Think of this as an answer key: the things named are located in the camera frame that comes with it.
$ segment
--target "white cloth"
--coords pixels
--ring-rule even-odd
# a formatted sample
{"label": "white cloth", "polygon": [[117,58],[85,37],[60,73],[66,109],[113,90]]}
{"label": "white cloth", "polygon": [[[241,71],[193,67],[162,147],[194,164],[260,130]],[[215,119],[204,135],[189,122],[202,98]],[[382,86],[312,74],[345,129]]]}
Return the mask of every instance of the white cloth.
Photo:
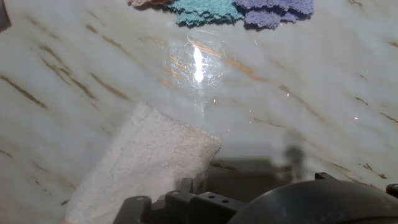
{"label": "white cloth", "polygon": [[95,168],[72,195],[65,215],[74,224],[112,223],[128,197],[157,198],[184,177],[203,179],[218,137],[139,103]]}

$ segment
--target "tile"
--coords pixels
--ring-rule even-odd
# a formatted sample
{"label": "tile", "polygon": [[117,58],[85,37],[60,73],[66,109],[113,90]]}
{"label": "tile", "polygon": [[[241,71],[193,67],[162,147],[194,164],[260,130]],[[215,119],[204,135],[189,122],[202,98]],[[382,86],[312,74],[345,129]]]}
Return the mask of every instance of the tile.
{"label": "tile", "polygon": [[398,182],[396,1],[315,1],[310,20],[260,32],[125,1],[5,2],[1,223],[57,222],[139,101],[221,137],[222,167]]}

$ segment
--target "marble surface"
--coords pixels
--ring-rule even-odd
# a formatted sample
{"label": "marble surface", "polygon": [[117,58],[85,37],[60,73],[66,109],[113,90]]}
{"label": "marble surface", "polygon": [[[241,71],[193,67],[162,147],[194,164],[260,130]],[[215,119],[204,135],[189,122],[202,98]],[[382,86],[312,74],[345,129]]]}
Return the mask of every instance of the marble surface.
{"label": "marble surface", "polygon": [[5,2],[0,223],[57,222],[138,101],[218,135],[219,169],[286,166],[294,145],[295,181],[398,182],[395,0],[318,0],[310,20],[260,32],[178,27],[125,0]]}

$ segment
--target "teal cloth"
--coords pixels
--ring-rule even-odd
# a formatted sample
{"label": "teal cloth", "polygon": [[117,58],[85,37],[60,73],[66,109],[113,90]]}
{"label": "teal cloth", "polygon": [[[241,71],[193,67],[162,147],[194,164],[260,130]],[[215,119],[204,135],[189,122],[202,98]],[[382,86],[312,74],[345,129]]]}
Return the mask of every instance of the teal cloth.
{"label": "teal cloth", "polygon": [[233,0],[174,0],[164,6],[177,13],[178,25],[186,24],[189,27],[244,19]]}

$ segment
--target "purple cloth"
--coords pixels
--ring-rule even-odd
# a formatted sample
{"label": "purple cloth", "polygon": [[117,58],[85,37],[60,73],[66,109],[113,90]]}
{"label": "purple cloth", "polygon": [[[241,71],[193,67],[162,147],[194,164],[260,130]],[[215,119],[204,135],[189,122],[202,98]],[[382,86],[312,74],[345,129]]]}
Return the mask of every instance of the purple cloth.
{"label": "purple cloth", "polygon": [[281,21],[296,23],[313,14],[313,0],[234,0],[246,9],[245,22],[275,29]]}

